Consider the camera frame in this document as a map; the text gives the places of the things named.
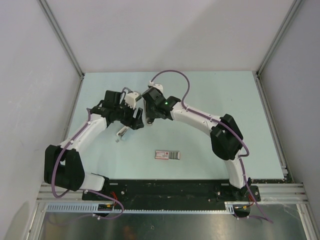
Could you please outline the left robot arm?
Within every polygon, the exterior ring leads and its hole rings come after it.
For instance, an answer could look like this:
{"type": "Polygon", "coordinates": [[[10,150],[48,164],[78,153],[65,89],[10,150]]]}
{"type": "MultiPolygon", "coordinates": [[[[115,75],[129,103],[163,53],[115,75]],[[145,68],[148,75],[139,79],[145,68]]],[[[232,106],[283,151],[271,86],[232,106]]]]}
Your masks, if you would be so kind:
{"type": "Polygon", "coordinates": [[[59,145],[49,145],[44,154],[44,182],[52,188],[69,191],[93,190],[100,200],[110,196],[111,188],[104,176],[86,172],[81,154],[110,124],[120,122],[132,130],[144,127],[143,109],[137,107],[141,94],[136,91],[107,90],[104,99],[87,109],[88,117],[75,134],[59,145]]]}

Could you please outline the light blue stapler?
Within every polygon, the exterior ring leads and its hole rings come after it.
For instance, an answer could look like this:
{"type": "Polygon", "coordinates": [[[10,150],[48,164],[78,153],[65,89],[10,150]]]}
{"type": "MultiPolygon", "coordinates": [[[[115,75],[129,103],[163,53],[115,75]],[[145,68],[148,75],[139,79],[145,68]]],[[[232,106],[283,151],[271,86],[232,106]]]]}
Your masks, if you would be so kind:
{"type": "Polygon", "coordinates": [[[124,126],[124,127],[122,127],[117,133],[116,133],[116,135],[118,136],[118,137],[122,137],[123,135],[125,135],[126,134],[126,132],[128,131],[128,127],[127,126],[124,126]]]}

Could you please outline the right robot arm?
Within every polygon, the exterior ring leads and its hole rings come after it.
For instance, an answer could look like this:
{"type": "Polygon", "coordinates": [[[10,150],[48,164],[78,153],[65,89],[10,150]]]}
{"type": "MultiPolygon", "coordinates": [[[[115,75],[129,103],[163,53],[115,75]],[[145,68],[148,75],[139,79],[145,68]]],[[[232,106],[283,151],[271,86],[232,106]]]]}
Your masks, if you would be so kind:
{"type": "Polygon", "coordinates": [[[157,87],[149,87],[143,94],[146,123],[152,125],[156,119],[177,121],[187,124],[210,137],[213,153],[224,160],[229,175],[231,196],[242,201],[249,194],[243,168],[241,150],[248,148],[243,142],[243,135],[234,118],[225,114],[214,116],[194,109],[177,97],[165,98],[157,87]]]}

